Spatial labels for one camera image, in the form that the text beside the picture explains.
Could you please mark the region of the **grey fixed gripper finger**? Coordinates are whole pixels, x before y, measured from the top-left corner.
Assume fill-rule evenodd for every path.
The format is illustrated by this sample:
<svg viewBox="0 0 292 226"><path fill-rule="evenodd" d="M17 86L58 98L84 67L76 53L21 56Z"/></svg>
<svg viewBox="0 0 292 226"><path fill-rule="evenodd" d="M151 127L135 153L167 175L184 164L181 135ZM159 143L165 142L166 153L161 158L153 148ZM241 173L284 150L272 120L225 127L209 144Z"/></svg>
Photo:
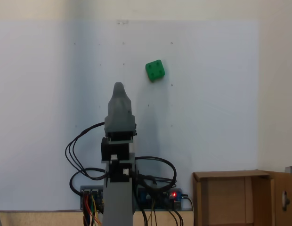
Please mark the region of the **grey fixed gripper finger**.
<svg viewBox="0 0 292 226"><path fill-rule="evenodd" d="M115 83L112 97L108 103L108 114L113 113L132 113L131 100L121 82Z"/></svg>

